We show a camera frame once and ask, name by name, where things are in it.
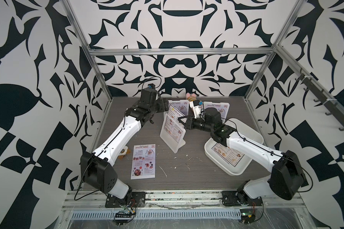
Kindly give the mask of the dim sum menu sheet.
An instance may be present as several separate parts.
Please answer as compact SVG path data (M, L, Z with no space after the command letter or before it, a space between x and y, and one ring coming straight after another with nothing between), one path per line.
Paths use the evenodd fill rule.
M179 143L183 138L184 126L178 121L179 116L176 114L166 114L166 122L164 130L173 138L174 141Z

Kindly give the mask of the pink special menu sheet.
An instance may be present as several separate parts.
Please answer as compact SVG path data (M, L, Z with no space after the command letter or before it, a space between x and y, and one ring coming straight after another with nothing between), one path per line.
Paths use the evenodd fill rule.
M131 180L155 178L156 145L136 145L133 148Z

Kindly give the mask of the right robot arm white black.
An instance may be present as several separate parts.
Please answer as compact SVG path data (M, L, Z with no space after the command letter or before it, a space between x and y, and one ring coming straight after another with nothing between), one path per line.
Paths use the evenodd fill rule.
M188 115L178 118L178 121L186 129L210 133L217 143L239 151L270 172L269 176L249 180L239 187L238 198L242 202L271 195L291 200L306 181L304 169L294 152L290 150L281 152L244 136L237 126L228 125L229 120L223 123L221 114L215 108L205 109L203 118Z

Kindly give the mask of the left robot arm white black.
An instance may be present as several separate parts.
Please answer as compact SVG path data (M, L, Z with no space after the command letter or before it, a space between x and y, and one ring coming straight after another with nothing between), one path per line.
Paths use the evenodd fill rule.
M122 204L131 201L132 188L122 182L113 166L131 138L150 122L156 113L168 111L168 100L163 99L149 84L142 89L140 99L128 108L115 131L92 153L84 153L80 158L81 181L106 195L112 195Z

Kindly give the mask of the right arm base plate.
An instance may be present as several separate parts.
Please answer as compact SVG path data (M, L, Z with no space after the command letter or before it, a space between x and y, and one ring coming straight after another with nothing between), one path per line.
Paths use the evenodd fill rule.
M244 191L222 191L222 204L226 207L235 207L235 206L261 206L262 199L255 198L251 199Z

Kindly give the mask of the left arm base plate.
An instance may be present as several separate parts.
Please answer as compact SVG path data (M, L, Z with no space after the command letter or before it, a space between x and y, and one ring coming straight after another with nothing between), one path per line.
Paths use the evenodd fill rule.
M105 208L119 208L126 205L128 208L143 207L145 205L146 192L132 191L127 193L125 198L117 198L108 194Z

